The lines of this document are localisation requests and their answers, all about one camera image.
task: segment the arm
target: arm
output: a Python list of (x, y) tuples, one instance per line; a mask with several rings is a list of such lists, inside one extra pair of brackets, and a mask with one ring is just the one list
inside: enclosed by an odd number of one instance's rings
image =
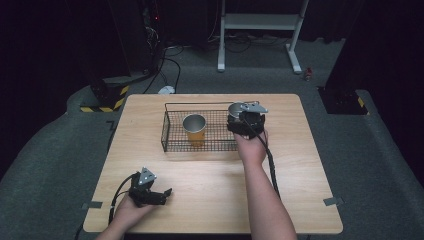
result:
[[(257, 137), (247, 140), (235, 134), (234, 138), (244, 166), (252, 239), (296, 239), (291, 218), (262, 168), (265, 147)], [(266, 141), (265, 133), (261, 138)]]
[(97, 236), (96, 240), (119, 240), (125, 232), (136, 225), (146, 214), (156, 206), (137, 207), (133, 200), (125, 194), (115, 212), (115, 217), (109, 226)]

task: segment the metal cup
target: metal cup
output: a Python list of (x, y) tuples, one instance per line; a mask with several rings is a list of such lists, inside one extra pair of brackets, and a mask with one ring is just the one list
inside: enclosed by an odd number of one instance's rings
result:
[(239, 114), (243, 112), (243, 109), (241, 108), (241, 105), (245, 104), (244, 102), (234, 102), (228, 107), (228, 113), (230, 116), (232, 116), (235, 120), (239, 119)]
[(187, 115), (183, 120), (183, 128), (193, 147), (201, 147), (205, 144), (206, 119), (202, 115)]

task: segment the wire basket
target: wire basket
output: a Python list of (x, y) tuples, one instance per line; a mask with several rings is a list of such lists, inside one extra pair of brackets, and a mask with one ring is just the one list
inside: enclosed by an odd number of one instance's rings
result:
[[(186, 105), (187, 108), (202, 109), (203, 103), (166, 103), (163, 118), (162, 147), (164, 152), (206, 152), (237, 151), (237, 143), (233, 133), (227, 130), (228, 110), (184, 110), (169, 111), (169, 105)], [(230, 103), (222, 104), (225, 109)], [(193, 146), (183, 128), (183, 120), (187, 115), (200, 114), (206, 119), (205, 141), (202, 146)]]

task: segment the black backdrop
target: black backdrop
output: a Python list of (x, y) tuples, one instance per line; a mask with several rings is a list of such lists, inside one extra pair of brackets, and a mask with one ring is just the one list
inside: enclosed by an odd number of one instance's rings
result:
[(367, 0), (326, 88), (368, 90), (424, 186), (424, 15), (420, 6), (419, 0)]
[[(207, 10), (208, 31), (203, 31), (202, 35), (207, 37), (210, 34), (216, 0), (197, 0), (197, 10), (190, 5), (193, 0), (173, 1), (179, 4), (175, 13), (182, 14), (174, 16), (174, 31), (179, 27), (188, 28), (190, 20), (187, 18), (196, 19), (199, 13)], [(418, 175), (423, 172), (420, 166), (424, 135), (421, 123), (424, 119), (420, 113), (423, 101), (419, 64), (423, 56), (423, 39), (419, 38), (423, 21), (420, 8), (414, 5), (416, 2), (418, 0), (311, 0), (300, 38), (313, 41), (322, 37), (328, 42), (348, 38), (347, 46), (358, 51), (368, 49), (367, 61), (351, 60), (351, 73), (360, 79), (355, 87), (371, 92), (396, 143)], [(229, 10), (239, 12), (278, 9), (278, 12), (293, 13), (300, 8), (298, 0), (260, 3), (227, 0), (227, 3)], [(355, 35), (373, 40), (373, 45), (366, 48), (349, 42), (349, 32), (362, 3), (366, 6), (361, 15), (363, 25), (355, 27)], [(4, 63), (0, 71), (3, 106), (0, 174), (3, 176), (31, 136), (63, 114), (69, 96), (87, 86), (88, 82), (63, 39), (62, 31), (69, 21), (65, 1), (46, 0), (36, 4), (23, 0), (8, 1), (2, 3), (0, 11), (0, 55)], [(185, 34), (177, 37), (190, 39)], [(357, 71), (363, 69), (364, 64), (372, 67)]]

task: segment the wire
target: wire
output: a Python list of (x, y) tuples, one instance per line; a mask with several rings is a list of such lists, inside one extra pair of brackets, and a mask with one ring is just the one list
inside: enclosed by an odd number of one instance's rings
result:
[(163, 59), (175, 63), (178, 67), (177, 80), (175, 80), (175, 86), (174, 86), (174, 93), (177, 93), (178, 81), (180, 80), (180, 74), (181, 74), (181, 66), (180, 66), (180, 64), (178, 64), (176, 61), (174, 61), (172, 59), (169, 59), (169, 58), (163, 58)]
[(213, 24), (213, 28), (211, 31), (211, 34), (208, 37), (208, 41), (211, 39), (213, 33), (215, 32), (215, 28), (216, 28), (216, 23), (218, 22), (218, 15), (219, 15), (219, 1), (216, 1), (216, 15), (215, 15), (215, 22)]
[(264, 147), (265, 147), (266, 154), (268, 155), (269, 171), (271, 173), (272, 186), (274, 187), (274, 190), (277, 193), (278, 197), (281, 198), (280, 191), (278, 190), (277, 178), (275, 176), (274, 158), (272, 156), (271, 151), (268, 148), (268, 139), (265, 139), (266, 140), (266, 142), (265, 142), (261, 138), (261, 136), (252, 128), (252, 126), (250, 126), (250, 124), (246, 121), (246, 119), (243, 119), (243, 121), (244, 121), (244, 123), (247, 124), (247, 126), (249, 126), (250, 130), (255, 133), (256, 137), (259, 139), (259, 141), (261, 141), (262, 145), (264, 145)]
[(121, 195), (122, 195), (122, 194), (124, 194), (124, 193), (127, 193), (127, 192), (130, 192), (130, 191), (128, 191), (128, 190), (127, 190), (127, 191), (120, 192), (120, 193), (118, 194), (118, 197), (119, 197), (119, 196), (121, 196)]
[(165, 74), (162, 71), (160, 71), (160, 75), (162, 76), (165, 86), (169, 86), (168, 79), (166, 78)]
[(81, 223), (81, 225), (78, 227), (78, 230), (77, 230), (77, 232), (75, 233), (74, 240), (78, 240), (78, 238), (79, 238), (79, 234), (81, 233), (81, 230), (82, 230), (83, 225), (84, 225), (84, 222), (83, 222), (83, 223)]
[(128, 182), (128, 180), (132, 179), (133, 177), (136, 176), (136, 173), (131, 174), (129, 177), (127, 177), (122, 183), (121, 185), (118, 187), (118, 189), (116, 190), (116, 193), (112, 199), (112, 203), (110, 204), (110, 212), (109, 212), (109, 224), (112, 222), (113, 220), (113, 214), (115, 212), (115, 204), (116, 204), (116, 199), (118, 198), (119, 195), (121, 195), (122, 193), (119, 193), (121, 191), (121, 188), (125, 185), (125, 183)]
[(150, 50), (153, 51), (156, 48), (157, 44), (158, 44), (159, 35), (156, 32), (156, 30), (153, 29), (153, 28), (151, 28), (151, 27), (146, 27), (146, 32), (148, 34), (148, 36), (147, 36), (147, 43), (150, 46)]
[(261, 42), (262, 40), (263, 39), (261, 39), (261, 38), (257, 38), (255, 40), (252, 40), (252, 46), (278, 46), (278, 45), (286, 43), (289, 40), (289, 38), (286, 38), (285, 40), (283, 40), (281, 42), (278, 42), (278, 40), (279, 40), (278, 37), (276, 37), (274, 40), (269, 39), (269, 40), (271, 40), (270, 42)]
[(234, 41), (235, 43), (238, 43), (238, 44), (245, 44), (245, 43), (247, 43), (247, 47), (245, 47), (244, 49), (242, 49), (242, 50), (238, 50), (238, 51), (236, 51), (236, 50), (232, 50), (231, 48), (229, 48), (228, 47), (228, 45), (226, 44), (225, 45), (225, 50), (227, 50), (227, 51), (229, 51), (229, 52), (232, 52), (232, 53), (242, 53), (242, 52), (245, 52), (245, 51), (247, 51), (247, 49), (249, 49), (250, 48), (250, 46), (252, 45), (252, 40), (250, 40), (250, 38), (248, 38), (248, 37), (244, 37), (244, 38), (235, 38), (235, 41)]
[(152, 78), (152, 81), (150, 81), (149, 85), (146, 87), (146, 90), (144, 90), (143, 94), (145, 94), (147, 92), (147, 90), (149, 90), (149, 88), (152, 86), (153, 82), (155, 81), (155, 79), (159, 75), (160, 71), (162, 70), (163, 62), (164, 61), (162, 60), (158, 71), (156, 72), (155, 76)]
[(113, 137), (115, 136), (116, 127), (113, 127), (113, 125), (115, 125), (115, 121), (106, 121), (106, 123), (110, 123), (109, 131), (112, 131), (109, 137), (109, 142), (107, 144), (107, 152), (109, 152), (110, 146), (112, 145)]
[(219, 40), (220, 39), (220, 37), (219, 36), (214, 36), (212, 39), (209, 39), (208, 40), (208, 43), (213, 43), (213, 42), (215, 42), (215, 41), (217, 41), (217, 40)]
[(181, 48), (181, 50), (177, 53), (171, 54), (171, 55), (165, 55), (165, 57), (173, 57), (173, 56), (177, 56), (178, 54), (182, 53), (184, 51), (184, 46), (182, 45), (178, 45), (178, 46), (173, 46), (173, 47), (167, 47), (166, 50), (169, 49), (174, 49), (174, 48)]

